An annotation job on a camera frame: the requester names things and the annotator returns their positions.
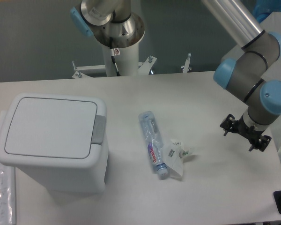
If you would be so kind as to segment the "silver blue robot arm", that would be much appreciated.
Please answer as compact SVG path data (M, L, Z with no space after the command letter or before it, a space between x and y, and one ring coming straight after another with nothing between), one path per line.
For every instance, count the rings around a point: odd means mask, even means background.
M237 60L224 60L213 76L248 107L240 119L228 115L220 126L246 138L251 150L264 151L271 141L264 131L281 115L281 81L265 81L262 75L281 57L281 35L265 31L238 0L206 0L204 5L244 52ZM145 25L130 1L83 0L70 16L83 35L102 46L108 76L149 74L150 64L139 63Z

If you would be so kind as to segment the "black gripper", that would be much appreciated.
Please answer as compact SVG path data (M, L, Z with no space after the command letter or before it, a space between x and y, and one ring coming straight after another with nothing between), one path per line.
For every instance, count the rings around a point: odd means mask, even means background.
M239 120L235 120L232 114L228 114L220 124L220 127L224 130L223 136L226 136L228 133L234 133L246 138L251 144L249 151L259 150L264 152L271 141L270 136L261 135L261 132L248 127L244 122L243 116Z

